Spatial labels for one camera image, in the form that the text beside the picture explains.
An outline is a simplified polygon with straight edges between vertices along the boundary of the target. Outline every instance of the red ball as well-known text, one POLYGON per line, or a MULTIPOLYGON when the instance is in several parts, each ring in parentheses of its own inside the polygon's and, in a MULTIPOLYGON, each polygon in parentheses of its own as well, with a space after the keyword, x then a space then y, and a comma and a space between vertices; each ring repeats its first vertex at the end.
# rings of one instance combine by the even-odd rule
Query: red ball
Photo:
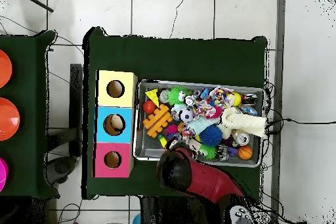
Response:
POLYGON ((142 109, 144 110, 145 113, 147 114, 151 114, 154 112, 155 110, 155 104, 152 101, 146 101, 143 105, 142 105, 142 109))

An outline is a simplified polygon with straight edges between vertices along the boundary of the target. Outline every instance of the gray metal tray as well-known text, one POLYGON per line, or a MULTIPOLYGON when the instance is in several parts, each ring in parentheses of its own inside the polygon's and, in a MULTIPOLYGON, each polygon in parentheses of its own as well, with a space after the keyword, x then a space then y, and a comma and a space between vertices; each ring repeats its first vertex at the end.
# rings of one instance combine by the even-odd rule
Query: gray metal tray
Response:
MULTIPOLYGON (((138 160, 146 161, 158 161, 161 155, 164 153, 159 139, 151 138, 147 135, 147 129, 144 128, 142 121, 146 118, 146 114, 142 110, 142 104, 149 98, 146 96, 145 92, 153 89, 172 89, 174 86, 182 86, 188 90, 202 90, 208 87, 210 90, 221 85, 223 87, 233 89, 239 94, 244 93, 254 93, 258 96, 256 105, 253 107, 257 112, 258 116, 264 116, 263 106, 264 106, 264 90, 260 88, 252 87, 236 87, 236 86, 226 86, 223 84, 209 85, 209 84, 199 84, 199 83, 185 83, 185 82, 172 82, 172 81, 160 81, 160 80, 142 80, 138 82, 136 87, 136 93, 138 97, 138 106, 136 106, 135 111, 135 124, 134 128, 134 139, 133 139, 133 156, 138 160)), ((173 120, 170 124, 179 124, 179 122, 173 120)), ((226 161, 218 160, 206 160, 205 158, 199 158, 200 161, 207 164, 213 164, 218 166, 239 166, 239 167, 257 167, 261 163, 261 138, 250 135, 249 146, 253 149, 252 157, 249 160, 242 160, 237 156, 229 157, 226 161)))

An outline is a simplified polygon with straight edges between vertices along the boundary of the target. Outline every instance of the pink bowl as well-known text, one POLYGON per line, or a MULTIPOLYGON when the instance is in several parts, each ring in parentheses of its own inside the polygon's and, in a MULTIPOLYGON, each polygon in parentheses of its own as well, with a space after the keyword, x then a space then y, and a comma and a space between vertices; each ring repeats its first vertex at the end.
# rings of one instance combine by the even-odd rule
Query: pink bowl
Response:
POLYGON ((7 164, 2 158, 0 158, 0 192, 3 190, 3 187, 5 186, 7 176, 8 176, 7 164))

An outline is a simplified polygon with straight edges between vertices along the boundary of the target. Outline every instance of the colorful cube box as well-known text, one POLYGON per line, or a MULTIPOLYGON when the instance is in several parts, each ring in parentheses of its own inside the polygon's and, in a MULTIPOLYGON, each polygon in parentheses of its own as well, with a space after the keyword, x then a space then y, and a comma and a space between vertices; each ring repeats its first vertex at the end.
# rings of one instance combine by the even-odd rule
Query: colorful cube box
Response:
POLYGON ((96 72, 93 177, 127 178, 133 168, 133 129, 137 77, 131 72, 96 72), (118 117, 122 128, 115 128, 118 117))
POLYGON ((135 104, 135 87, 138 78, 132 72, 113 72, 98 70, 98 105, 132 108, 135 104), (111 97, 108 86, 111 82, 118 81, 123 87, 120 97, 111 97))

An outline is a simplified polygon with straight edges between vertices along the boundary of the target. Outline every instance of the dark green tablecloth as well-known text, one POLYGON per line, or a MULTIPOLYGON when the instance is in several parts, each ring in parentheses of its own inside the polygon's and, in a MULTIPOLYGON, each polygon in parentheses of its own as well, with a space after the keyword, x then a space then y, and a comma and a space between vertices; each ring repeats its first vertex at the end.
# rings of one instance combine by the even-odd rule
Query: dark green tablecloth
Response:
POLYGON ((9 167, 9 177, 0 196, 49 198, 56 191, 45 182, 47 149, 47 85, 45 56, 55 37, 44 31, 33 37, 0 35, 0 49, 12 62, 12 78, 0 89, 20 113, 20 127, 10 139, 0 141, 0 157, 9 167))
MULTIPOLYGON (((84 37, 85 64, 89 65, 89 117, 87 166, 83 166, 83 194, 180 195, 163 189, 155 176, 156 162, 135 160, 128 179, 92 178, 95 72, 133 72, 138 79, 160 79, 263 88, 266 39, 155 39, 113 37, 92 28, 84 37)), ((260 167, 224 166, 254 199, 259 198, 260 167)))

